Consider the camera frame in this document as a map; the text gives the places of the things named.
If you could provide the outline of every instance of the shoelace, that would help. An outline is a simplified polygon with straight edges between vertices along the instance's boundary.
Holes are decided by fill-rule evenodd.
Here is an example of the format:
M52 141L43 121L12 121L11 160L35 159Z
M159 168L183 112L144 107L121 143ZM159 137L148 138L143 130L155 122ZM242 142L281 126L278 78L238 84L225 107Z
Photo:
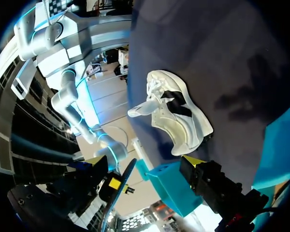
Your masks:
M159 90L161 88L161 81L160 80L156 80L156 79L152 79L149 83L146 84L146 88L147 88L147 98L146 100L152 99L155 96L155 93L157 92L157 90Z

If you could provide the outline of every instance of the checkerboard pattern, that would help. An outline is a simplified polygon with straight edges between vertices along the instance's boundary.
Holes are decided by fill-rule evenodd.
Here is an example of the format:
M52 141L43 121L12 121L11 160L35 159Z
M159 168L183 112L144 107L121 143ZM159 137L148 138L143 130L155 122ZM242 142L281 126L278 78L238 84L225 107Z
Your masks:
M72 0L49 0L49 14L50 17L54 16L67 9L67 4Z

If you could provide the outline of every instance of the white robotic arm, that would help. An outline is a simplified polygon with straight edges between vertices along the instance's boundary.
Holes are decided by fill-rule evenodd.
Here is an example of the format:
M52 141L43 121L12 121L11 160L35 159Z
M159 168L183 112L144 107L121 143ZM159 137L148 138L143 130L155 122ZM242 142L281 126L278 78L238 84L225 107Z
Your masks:
M131 15L80 18L66 12L53 25L35 31L34 14L34 11L28 12L14 27L19 57L29 60L36 56L36 64L47 84L58 90L51 100L53 108L88 143L101 145L102 149L94 154L95 157L106 155L109 168L117 168L119 161L127 156L125 146L99 125L89 128L71 104L79 97L75 83L84 78L89 63L104 51L128 44Z

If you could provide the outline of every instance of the dark blue fabric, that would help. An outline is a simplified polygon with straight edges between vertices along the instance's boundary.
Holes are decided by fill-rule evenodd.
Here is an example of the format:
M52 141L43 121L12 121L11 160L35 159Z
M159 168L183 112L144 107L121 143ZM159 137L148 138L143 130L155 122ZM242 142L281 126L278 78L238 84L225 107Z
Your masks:
M288 27L275 21L287 6L255 2L138 0L130 38L130 107L146 100L150 71L180 76L214 127L214 137L191 155L221 164L244 192L259 166L266 126L290 107L290 41L281 32ZM130 120L154 166L178 159L150 116Z

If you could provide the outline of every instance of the white sneaker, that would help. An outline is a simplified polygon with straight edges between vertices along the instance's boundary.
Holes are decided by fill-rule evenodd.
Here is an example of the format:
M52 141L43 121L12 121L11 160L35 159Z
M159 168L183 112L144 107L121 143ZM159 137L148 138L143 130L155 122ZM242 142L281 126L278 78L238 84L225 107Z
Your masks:
M130 117L152 115L151 125L168 133L172 155L196 150L214 130L204 113L192 102L185 82L173 73L157 70L147 75L146 102L128 111Z

